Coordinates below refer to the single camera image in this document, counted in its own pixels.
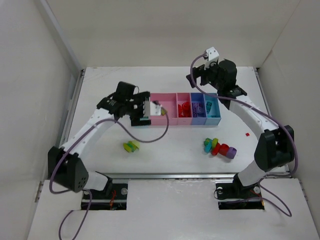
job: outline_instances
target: compartment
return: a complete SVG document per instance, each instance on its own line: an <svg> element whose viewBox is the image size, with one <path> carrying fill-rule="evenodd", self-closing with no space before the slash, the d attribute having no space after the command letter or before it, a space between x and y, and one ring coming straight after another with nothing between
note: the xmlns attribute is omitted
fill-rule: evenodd
<svg viewBox="0 0 320 240"><path fill-rule="evenodd" d="M221 120L219 102L217 98L205 95L205 112L206 121L205 125L218 125Z"/></svg>
<svg viewBox="0 0 320 240"><path fill-rule="evenodd" d="M167 110L169 116L169 124L178 124L178 105L176 93L151 93L151 101L159 101L160 104ZM166 116L151 116L151 125L159 126L166 125Z"/></svg>
<svg viewBox="0 0 320 240"><path fill-rule="evenodd" d="M204 125L207 120L205 97L202 93L192 92L191 96L191 111L192 125Z"/></svg>
<svg viewBox="0 0 320 240"><path fill-rule="evenodd" d="M191 96L189 92L178 92L177 96L177 106L180 105L183 108L184 103L188 103L188 110L182 109L183 117L179 117L179 106L178 106L178 125L191 125L192 122L192 110L191 110Z"/></svg>

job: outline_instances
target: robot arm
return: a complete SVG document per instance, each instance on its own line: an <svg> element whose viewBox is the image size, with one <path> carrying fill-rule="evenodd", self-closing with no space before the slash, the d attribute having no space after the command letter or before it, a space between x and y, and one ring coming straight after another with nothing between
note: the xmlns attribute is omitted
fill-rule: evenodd
<svg viewBox="0 0 320 240"><path fill-rule="evenodd" d="M197 78L201 77L201 86L210 84L217 89L217 95L221 97L220 102L239 116L258 139L253 162L234 176L233 183L228 185L227 191L224 188L225 194L220 196L221 199L245 198L244 192L257 186L269 171L294 159L293 148L286 133L276 123L252 110L252 107L257 107L247 96L247 93L236 85L237 68L235 63L227 59L218 62L219 54L214 47L207 49L205 53L207 62L192 69L195 83L197 83ZM186 78L194 88L190 74ZM230 99L245 102L251 107ZM293 138L293 129L288 125L285 128Z"/></svg>
<svg viewBox="0 0 320 240"><path fill-rule="evenodd" d="M115 124L114 120L129 115L131 125L150 125L150 120L143 117L160 116L162 106L150 102L150 92L134 94L134 85L119 82L116 91L103 98L97 109L80 131L60 148L52 147L48 152L48 174L53 174L58 162L69 151L63 163L58 168L54 181L67 189L79 192L82 189L103 191L109 195L112 179L94 171L87 171L82 159L95 145L103 133Z"/></svg>

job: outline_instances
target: purple cylinder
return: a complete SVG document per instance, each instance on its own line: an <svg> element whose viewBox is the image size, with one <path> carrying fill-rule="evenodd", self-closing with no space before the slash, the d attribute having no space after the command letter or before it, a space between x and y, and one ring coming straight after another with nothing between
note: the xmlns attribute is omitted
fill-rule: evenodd
<svg viewBox="0 0 320 240"><path fill-rule="evenodd" d="M237 154L237 149L235 149L234 147L231 146L231 147L229 147L229 150L226 152L225 156L228 159L234 159L236 154Z"/></svg>

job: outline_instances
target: yellow object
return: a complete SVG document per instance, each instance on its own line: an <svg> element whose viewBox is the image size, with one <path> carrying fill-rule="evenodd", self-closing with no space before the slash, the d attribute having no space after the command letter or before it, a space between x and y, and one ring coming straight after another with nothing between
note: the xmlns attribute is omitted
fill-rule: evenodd
<svg viewBox="0 0 320 240"><path fill-rule="evenodd" d="M140 148L140 142L138 142L137 140L129 141L129 142L123 144L123 148L128 153L133 153L135 150Z"/></svg>
<svg viewBox="0 0 320 240"><path fill-rule="evenodd" d="M124 144L123 144L123 148L124 148L128 153L132 153L132 148L131 148L127 143L124 143Z"/></svg>
<svg viewBox="0 0 320 240"><path fill-rule="evenodd" d="M137 140L132 140L129 141L130 144L132 144L134 147L136 147L137 149L140 148L140 142L138 142Z"/></svg>
<svg viewBox="0 0 320 240"><path fill-rule="evenodd" d="M217 143L218 143L218 138L214 138L212 140L212 149L214 149L216 147Z"/></svg>
<svg viewBox="0 0 320 240"><path fill-rule="evenodd" d="M165 110L163 107L161 108L161 116L166 115L167 112L168 112L168 111Z"/></svg>

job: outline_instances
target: white floor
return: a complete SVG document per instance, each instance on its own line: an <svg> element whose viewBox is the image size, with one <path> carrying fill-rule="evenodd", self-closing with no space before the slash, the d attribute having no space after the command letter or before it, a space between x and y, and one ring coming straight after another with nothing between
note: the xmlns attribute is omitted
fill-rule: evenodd
<svg viewBox="0 0 320 240"><path fill-rule="evenodd" d="M291 209L286 217L265 210L219 210L213 180L130 180L127 210L90 211L77 240L319 240L297 179L265 179L262 185ZM270 194L262 195L284 207ZM84 216L81 193L53 195L45 181L28 240L71 239Z"/></svg>
<svg viewBox="0 0 320 240"><path fill-rule="evenodd" d="M266 112L266 105L253 67L238 67L237 84L241 86ZM97 103L113 93L119 81L139 86L140 91L151 93L197 92L186 79L188 67L88 67L79 94L71 131L73 135L93 114ZM207 92L216 90L207 85ZM101 137L86 159L86 168L104 173L214 173L242 171L254 159L257 139L253 132L235 114L219 103L221 121L218 126L172 126L167 135L152 144L141 144L139 151L128 153L123 143L131 138L119 127L113 126ZM130 128L129 118L121 121ZM160 136L165 127L131 127L140 139L151 140ZM206 138L218 138L237 149L235 159L205 154Z"/></svg>

